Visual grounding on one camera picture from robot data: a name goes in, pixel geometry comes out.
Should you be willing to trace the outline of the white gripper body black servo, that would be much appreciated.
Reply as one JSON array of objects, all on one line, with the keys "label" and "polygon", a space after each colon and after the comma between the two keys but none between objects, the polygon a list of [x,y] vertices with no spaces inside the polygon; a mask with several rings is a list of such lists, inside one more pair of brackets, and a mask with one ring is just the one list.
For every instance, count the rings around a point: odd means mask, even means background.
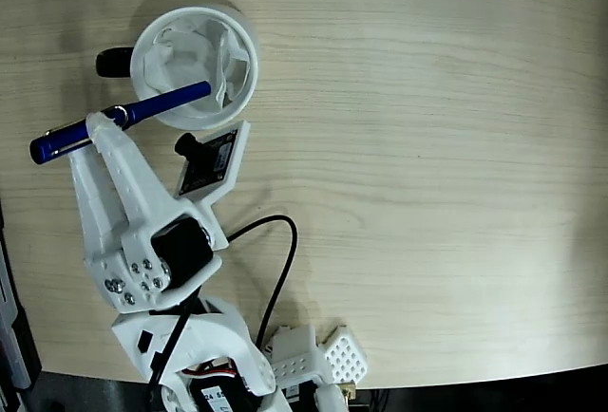
[{"label": "white gripper body black servo", "polygon": [[206,227],[200,212],[198,220],[181,217],[151,237],[131,230],[125,218],[121,247],[85,260],[101,296],[119,313],[173,308],[221,266],[222,232]]}]

